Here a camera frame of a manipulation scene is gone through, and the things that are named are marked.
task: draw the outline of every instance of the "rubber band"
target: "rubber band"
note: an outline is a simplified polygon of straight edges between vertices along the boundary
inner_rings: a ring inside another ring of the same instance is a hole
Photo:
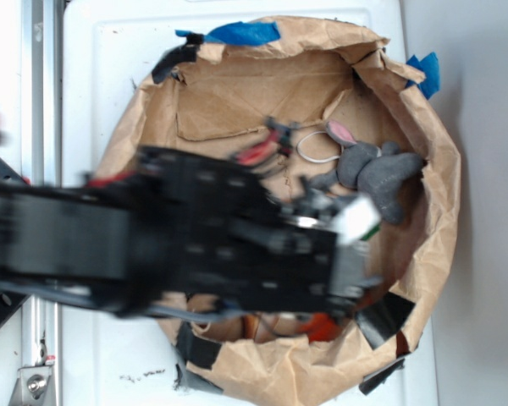
[[[305,138],[303,138],[301,141],[299,141],[297,143],[296,149],[297,149],[297,153],[300,155],[300,157],[303,158],[304,160],[312,162],[312,163],[326,163],[326,162],[331,162],[331,161],[337,161],[338,159],[340,159],[340,155],[330,156],[329,158],[315,159],[315,158],[310,158],[307,154],[305,154],[305,152],[303,152],[303,150],[301,149],[301,144],[306,139],[312,137],[315,134],[327,134],[327,132],[325,132],[325,131],[314,131],[313,133],[310,133]],[[340,146],[340,152],[342,153],[343,150],[344,150],[344,146],[341,145]]]

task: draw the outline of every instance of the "orange object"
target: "orange object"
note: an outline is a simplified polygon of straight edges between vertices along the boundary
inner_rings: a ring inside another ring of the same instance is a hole
[[[298,332],[305,333],[308,336],[309,343],[313,341],[332,341],[342,333],[342,327],[337,325],[326,313],[314,313],[310,321],[299,327]]]

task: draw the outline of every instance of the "cable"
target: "cable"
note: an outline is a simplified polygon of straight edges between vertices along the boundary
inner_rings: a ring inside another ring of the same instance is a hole
[[[303,138],[301,141],[299,141],[297,143],[297,147],[296,147],[297,153],[303,159],[305,159],[306,161],[312,162],[312,163],[326,163],[326,162],[331,162],[331,161],[337,161],[338,159],[340,159],[340,155],[333,155],[333,156],[330,156],[329,158],[323,158],[323,159],[315,159],[315,158],[310,158],[305,152],[303,152],[303,150],[301,149],[301,145],[303,144],[303,142],[305,142],[305,140],[307,140],[308,138],[312,137],[315,134],[327,134],[327,133],[325,131],[314,131],[313,133],[310,133],[309,135],[307,135],[305,138]]]
[[[219,313],[194,313],[193,311],[175,309],[174,307],[151,304],[145,315],[156,318],[174,317],[193,323],[215,323],[224,319],[232,319],[248,314],[243,310],[224,310]]]

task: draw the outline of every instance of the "white wall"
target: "white wall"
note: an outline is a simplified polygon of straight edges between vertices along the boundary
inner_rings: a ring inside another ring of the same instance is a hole
[[[508,405],[508,0],[401,0],[408,55],[439,55],[431,101],[463,155],[460,232],[433,317],[439,401]]]

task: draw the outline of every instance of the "metal bracket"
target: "metal bracket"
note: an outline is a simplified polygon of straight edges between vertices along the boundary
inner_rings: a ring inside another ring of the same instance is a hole
[[[21,368],[9,406],[54,406],[56,387],[52,366]]]

